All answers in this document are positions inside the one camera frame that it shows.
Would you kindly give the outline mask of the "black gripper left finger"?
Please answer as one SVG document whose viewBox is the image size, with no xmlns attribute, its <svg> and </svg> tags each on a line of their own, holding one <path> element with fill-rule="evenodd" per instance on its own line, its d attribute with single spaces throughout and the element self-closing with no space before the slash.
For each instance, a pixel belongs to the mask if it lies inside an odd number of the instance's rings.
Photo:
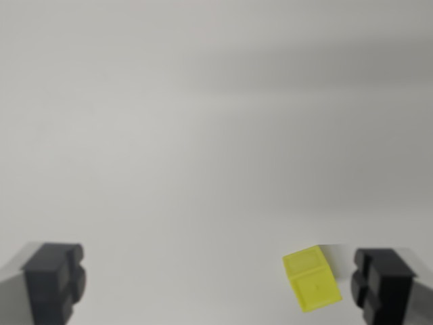
<svg viewBox="0 0 433 325">
<path fill-rule="evenodd" d="M 29 242 L 1 266 L 2 324 L 67 324 L 87 275 L 78 243 Z"/>
</svg>

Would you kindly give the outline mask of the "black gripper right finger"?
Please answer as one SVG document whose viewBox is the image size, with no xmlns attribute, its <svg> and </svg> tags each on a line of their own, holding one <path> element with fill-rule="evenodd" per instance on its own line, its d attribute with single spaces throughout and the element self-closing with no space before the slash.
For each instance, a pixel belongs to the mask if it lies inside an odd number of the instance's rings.
<svg viewBox="0 0 433 325">
<path fill-rule="evenodd" d="M 358 248 L 353 301 L 368 325 L 432 325 L 432 268 L 409 248 Z"/>
</svg>

